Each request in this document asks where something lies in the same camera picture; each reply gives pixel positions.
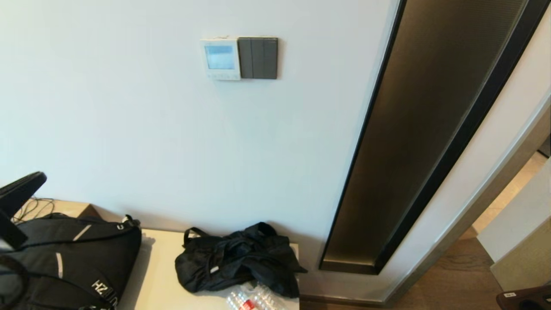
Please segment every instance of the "baseboard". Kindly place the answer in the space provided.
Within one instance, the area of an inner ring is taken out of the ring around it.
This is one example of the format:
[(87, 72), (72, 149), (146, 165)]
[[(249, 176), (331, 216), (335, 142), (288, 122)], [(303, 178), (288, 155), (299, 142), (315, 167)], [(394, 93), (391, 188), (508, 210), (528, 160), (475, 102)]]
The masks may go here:
[(352, 300), (346, 298), (325, 297), (318, 295), (300, 295), (300, 302), (332, 303), (354, 307), (389, 308), (388, 305), (381, 301)]

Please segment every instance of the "tag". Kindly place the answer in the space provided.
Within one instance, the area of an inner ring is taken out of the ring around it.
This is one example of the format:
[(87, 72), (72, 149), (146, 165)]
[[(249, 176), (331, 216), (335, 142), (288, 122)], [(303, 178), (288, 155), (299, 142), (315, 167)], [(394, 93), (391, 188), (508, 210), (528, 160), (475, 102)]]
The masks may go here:
[(251, 300), (247, 300), (243, 306), (239, 307), (239, 310), (253, 310), (255, 308), (255, 305), (252, 303)]

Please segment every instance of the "white table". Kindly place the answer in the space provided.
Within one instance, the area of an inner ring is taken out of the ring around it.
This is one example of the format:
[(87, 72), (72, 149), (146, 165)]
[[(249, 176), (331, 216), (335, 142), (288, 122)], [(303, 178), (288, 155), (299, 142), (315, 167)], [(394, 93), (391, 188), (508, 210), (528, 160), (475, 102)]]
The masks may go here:
[[(191, 294), (178, 282), (174, 260), (183, 252), (183, 233), (143, 229), (142, 247), (119, 310), (227, 310), (226, 296), (219, 292)], [(298, 256), (298, 246), (291, 245)], [(299, 310), (299, 299), (282, 298), (288, 310)]]

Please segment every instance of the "black bag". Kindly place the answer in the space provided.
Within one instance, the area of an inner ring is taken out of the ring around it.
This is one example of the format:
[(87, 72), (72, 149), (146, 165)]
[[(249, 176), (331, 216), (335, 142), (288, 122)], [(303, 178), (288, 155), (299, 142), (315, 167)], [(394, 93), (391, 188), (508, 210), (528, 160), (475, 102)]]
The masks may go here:
[[(190, 238), (190, 232), (199, 235)], [(295, 272), (299, 265), (289, 238), (278, 236), (260, 222), (229, 236), (209, 236), (198, 228), (184, 234), (184, 252), (175, 261), (178, 281), (189, 292), (219, 291), (258, 280), (272, 291), (290, 298), (299, 296)]]
[[(0, 253), (0, 262), (18, 261), (29, 274), (14, 309), (115, 309), (142, 242), (139, 221), (53, 213), (18, 228), (29, 239), (16, 251)], [(16, 295), (13, 269), (0, 269), (0, 308)]]

